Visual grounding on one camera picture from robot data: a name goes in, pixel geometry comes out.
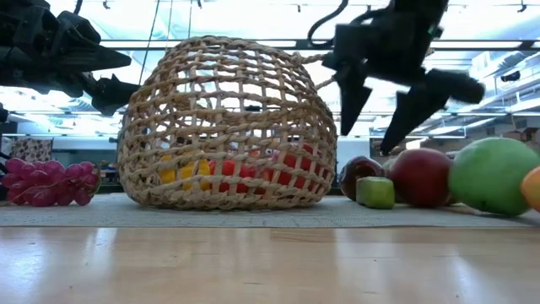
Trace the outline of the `yellow bell pepper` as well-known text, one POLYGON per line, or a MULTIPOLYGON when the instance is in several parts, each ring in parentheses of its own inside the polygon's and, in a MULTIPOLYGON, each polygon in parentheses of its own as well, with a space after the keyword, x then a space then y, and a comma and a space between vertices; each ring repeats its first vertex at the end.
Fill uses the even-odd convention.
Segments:
MULTIPOLYGON (((160 159, 161 161, 169 161, 172 160, 171 155, 164 155, 160 159)), ((210 165, 208 160, 200 160, 198 162, 198 169, 195 170, 195 162, 189 162, 186 166, 183 166, 180 169, 180 173, 177 173, 176 169, 167 169, 159 171, 159 177, 161 178, 162 183, 171 183, 175 182, 178 179, 187 179, 189 177, 192 177, 193 175, 203 175, 203 176, 209 176, 210 175, 210 165)), ((210 189, 211 184, 209 182, 199 182, 199 187, 201 190, 206 191, 210 189)), ((187 191, 192 188, 191 183, 184 183, 182 185, 182 190, 187 191)))

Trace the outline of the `green apple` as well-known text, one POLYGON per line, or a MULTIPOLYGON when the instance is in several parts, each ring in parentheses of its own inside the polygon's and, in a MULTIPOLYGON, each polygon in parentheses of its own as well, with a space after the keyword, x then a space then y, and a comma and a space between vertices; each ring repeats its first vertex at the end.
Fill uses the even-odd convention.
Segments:
POLYGON ((473 209, 510 217, 530 207, 520 185, 540 166, 540 154, 512 138, 483 138, 461 149, 453 160, 448 188, 453 198, 473 209))

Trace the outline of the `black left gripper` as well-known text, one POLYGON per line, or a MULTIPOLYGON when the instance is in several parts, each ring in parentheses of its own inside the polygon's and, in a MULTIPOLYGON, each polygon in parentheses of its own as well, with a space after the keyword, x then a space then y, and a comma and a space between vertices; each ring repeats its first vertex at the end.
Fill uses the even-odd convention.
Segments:
MULTIPOLYGON (((78 15, 82 2, 77 0, 72 13, 78 15)), ((140 86, 115 74, 94 80, 91 72, 129 66, 132 59, 84 38, 57 16, 46 0, 0 0, 0 86, 44 95, 87 93, 97 111, 112 116, 140 86)))

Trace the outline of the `purple grape bunch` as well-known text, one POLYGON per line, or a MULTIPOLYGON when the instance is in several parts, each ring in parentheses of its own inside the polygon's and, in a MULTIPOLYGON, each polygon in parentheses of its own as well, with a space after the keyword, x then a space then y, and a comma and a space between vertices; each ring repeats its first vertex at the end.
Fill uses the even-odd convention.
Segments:
POLYGON ((64 166, 55 160, 11 158, 0 163, 0 202, 32 207, 85 206, 100 183, 100 168, 88 161, 64 166))

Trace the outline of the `large red apple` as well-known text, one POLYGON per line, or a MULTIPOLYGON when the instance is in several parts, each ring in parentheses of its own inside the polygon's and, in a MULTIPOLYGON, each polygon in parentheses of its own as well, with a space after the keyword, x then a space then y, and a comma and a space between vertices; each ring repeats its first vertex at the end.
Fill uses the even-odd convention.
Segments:
MULTIPOLYGON (((304 171, 309 171, 310 168, 311 168, 312 161, 305 158, 305 157, 300 157, 300 156, 296 156, 296 155, 292 155, 290 153, 287 153, 284 156, 283 163, 287 167, 295 168, 295 164, 296 164, 296 161, 298 159, 300 159, 300 169, 302 169, 304 171)), ((318 176, 320 174, 322 174, 323 178, 326 178, 329 175, 329 171, 327 169, 323 169, 321 167, 321 165, 318 164, 318 163, 316 163, 314 173, 316 175, 318 175, 318 176)), ((272 168, 265 168, 265 169, 262 170, 262 178, 264 180, 266 180, 266 181, 270 182, 273 179, 273 175, 274 175, 274 169, 272 169, 272 168)), ((293 178, 293 176, 290 173, 285 172, 285 171, 278 171, 277 183, 279 183, 281 185, 288 185, 291 182, 292 178, 293 178)), ((298 189, 301 189, 305 184, 306 184, 306 178, 305 177, 303 177, 303 176, 297 176, 296 177, 294 187, 296 187, 298 189)), ((310 181, 308 183, 307 189, 309 191, 312 191, 312 190, 317 190, 319 187, 320 187, 319 183, 317 183, 315 181, 310 181)))

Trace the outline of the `dark red apple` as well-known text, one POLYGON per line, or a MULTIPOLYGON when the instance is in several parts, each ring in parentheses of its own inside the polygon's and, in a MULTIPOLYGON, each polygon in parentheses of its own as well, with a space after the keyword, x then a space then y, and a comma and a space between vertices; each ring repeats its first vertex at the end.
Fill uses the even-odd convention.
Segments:
POLYGON ((355 156, 342 168, 338 175, 338 184, 342 193, 349 199, 356 199, 356 181, 361 177, 384 176, 382 166, 366 156, 355 156))

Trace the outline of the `grey woven placemat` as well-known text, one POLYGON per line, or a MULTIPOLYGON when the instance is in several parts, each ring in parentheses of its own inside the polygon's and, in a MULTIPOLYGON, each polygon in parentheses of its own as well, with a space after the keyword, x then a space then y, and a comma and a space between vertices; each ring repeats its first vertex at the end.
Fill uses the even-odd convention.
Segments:
POLYGON ((508 218, 463 205, 415 209, 368 209, 345 197, 325 197, 305 209, 195 211, 145 208, 123 193, 100 194, 87 206, 35 208, 0 204, 0 226, 92 227, 284 227, 359 228, 382 226, 537 227, 540 214, 529 211, 508 218))

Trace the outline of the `black linear ceiling light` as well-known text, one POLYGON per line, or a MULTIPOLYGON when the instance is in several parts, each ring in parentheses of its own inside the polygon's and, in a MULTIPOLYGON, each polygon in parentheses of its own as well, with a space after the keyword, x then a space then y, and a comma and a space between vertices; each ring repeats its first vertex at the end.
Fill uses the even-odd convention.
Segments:
MULTIPOLYGON (((117 50, 151 49, 162 50, 180 43, 173 41, 142 41, 142 40, 104 40, 102 46, 117 50)), ((256 40, 257 43, 276 47, 283 50, 310 50, 313 46, 306 40, 256 40)), ((479 52, 479 51, 540 51, 540 40, 435 40, 430 48, 441 52, 479 52)))

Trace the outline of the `brown cardboard box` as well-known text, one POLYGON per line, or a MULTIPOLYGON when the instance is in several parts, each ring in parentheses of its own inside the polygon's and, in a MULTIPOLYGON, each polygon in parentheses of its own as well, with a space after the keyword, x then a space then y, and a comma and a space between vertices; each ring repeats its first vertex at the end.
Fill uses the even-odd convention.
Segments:
POLYGON ((503 133, 504 138, 518 140, 532 149, 540 150, 540 128, 523 128, 503 133))

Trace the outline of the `woven straw basket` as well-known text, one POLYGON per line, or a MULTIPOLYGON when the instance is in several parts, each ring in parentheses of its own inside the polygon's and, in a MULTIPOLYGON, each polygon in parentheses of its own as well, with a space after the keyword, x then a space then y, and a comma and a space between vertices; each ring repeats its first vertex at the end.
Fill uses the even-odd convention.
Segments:
POLYGON ((310 207, 331 189, 336 175, 337 129, 306 65, 318 56, 288 53, 255 41, 225 36, 192 37, 165 51, 127 104, 118 136, 117 170, 127 196, 167 209, 290 209, 310 207), (305 157, 310 170, 287 167, 284 156, 305 157), (164 155, 172 160, 161 161, 164 155), (214 175, 162 183, 159 171, 214 160, 214 175), (232 176, 225 160, 236 162, 232 176), (316 163, 329 171, 314 173, 316 163), (240 177, 240 165, 256 167, 240 177), (262 170, 274 169, 269 182, 262 170), (290 173, 288 185, 278 171, 290 173), (297 176, 306 184, 294 187, 297 176), (320 184, 309 191, 308 183, 320 184), (203 191, 199 182, 209 182, 203 191), (221 193, 219 185, 229 184, 221 193), (191 183, 184 191, 182 185, 191 183), (236 186, 246 184, 246 193, 236 186))

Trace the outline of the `floral patterned box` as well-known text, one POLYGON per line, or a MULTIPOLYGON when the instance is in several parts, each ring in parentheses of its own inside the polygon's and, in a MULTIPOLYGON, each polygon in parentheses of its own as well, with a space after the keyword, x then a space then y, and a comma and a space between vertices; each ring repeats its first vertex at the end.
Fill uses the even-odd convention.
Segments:
POLYGON ((27 162, 51 160, 52 139, 17 138, 13 141, 10 156, 27 162))

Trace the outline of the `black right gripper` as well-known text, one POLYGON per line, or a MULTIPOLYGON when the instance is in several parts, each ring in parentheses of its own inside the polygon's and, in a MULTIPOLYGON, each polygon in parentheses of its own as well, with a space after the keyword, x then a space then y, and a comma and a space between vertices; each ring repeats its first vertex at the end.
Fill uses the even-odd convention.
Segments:
POLYGON ((400 144, 448 100, 448 90, 438 84, 420 83, 425 77, 427 28, 411 19, 384 21, 374 25, 355 22, 339 24, 333 50, 322 64, 338 71, 341 96, 341 131, 349 135, 370 97, 366 77, 398 84, 414 84, 407 93, 397 93, 397 107, 380 145, 383 155, 400 144))

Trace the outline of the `red yellow mango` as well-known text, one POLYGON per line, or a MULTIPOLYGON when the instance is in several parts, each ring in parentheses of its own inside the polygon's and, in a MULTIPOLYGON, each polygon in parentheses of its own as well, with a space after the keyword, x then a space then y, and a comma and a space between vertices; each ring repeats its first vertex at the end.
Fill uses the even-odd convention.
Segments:
POLYGON ((521 181, 521 194, 529 207, 540 213, 540 166, 525 175, 521 181))

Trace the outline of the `green cucumber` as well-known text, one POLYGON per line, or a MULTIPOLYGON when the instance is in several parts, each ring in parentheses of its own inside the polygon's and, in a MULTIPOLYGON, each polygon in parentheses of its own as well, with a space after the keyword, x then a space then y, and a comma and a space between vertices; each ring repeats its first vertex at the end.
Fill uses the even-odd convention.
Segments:
POLYGON ((361 177, 356 182, 356 202, 370 209, 393 209, 393 182, 381 176, 361 177))

